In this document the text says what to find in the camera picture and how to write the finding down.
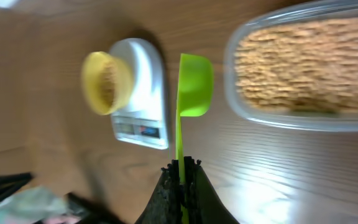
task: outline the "green spoon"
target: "green spoon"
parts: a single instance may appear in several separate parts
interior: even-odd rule
[[[179,161],[180,183],[185,184],[185,160],[181,140],[181,116],[201,116],[208,111],[213,92],[213,68],[211,62],[197,55],[181,54],[176,125],[176,159]],[[187,209],[182,207],[182,222],[188,223]]]

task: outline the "wooden surface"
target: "wooden surface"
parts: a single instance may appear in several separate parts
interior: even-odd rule
[[[241,223],[358,223],[358,133],[254,124],[224,96],[223,52],[232,32],[299,2],[21,0],[0,9],[0,157],[9,158],[0,158],[0,174],[32,170],[54,192],[104,200],[133,223],[174,149],[115,140],[109,118],[85,105],[79,73],[89,52],[142,37],[166,61],[171,115],[180,54],[213,62],[211,109],[182,119],[183,144]]]

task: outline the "digital scale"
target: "digital scale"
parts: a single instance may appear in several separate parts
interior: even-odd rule
[[[131,38],[115,43],[109,53],[134,74],[129,103],[110,115],[114,135],[120,141],[168,148],[163,65],[157,50],[146,40]]]

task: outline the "clear plastic tray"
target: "clear plastic tray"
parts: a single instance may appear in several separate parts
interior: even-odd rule
[[[224,87],[231,108],[245,119],[281,128],[315,131],[358,131],[358,114],[280,114],[252,108],[237,92],[237,75],[234,70],[234,52],[239,41],[255,30],[289,23],[349,17],[358,17],[358,1],[325,0],[277,10],[240,26],[230,38],[224,56]]]

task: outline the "yellow bowl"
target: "yellow bowl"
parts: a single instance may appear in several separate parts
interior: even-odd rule
[[[114,98],[109,104],[102,97],[101,79],[106,65],[114,67]],[[107,115],[128,104],[134,88],[134,76],[129,66],[121,59],[105,52],[90,53],[84,61],[82,71],[82,90],[89,107],[97,114]]]

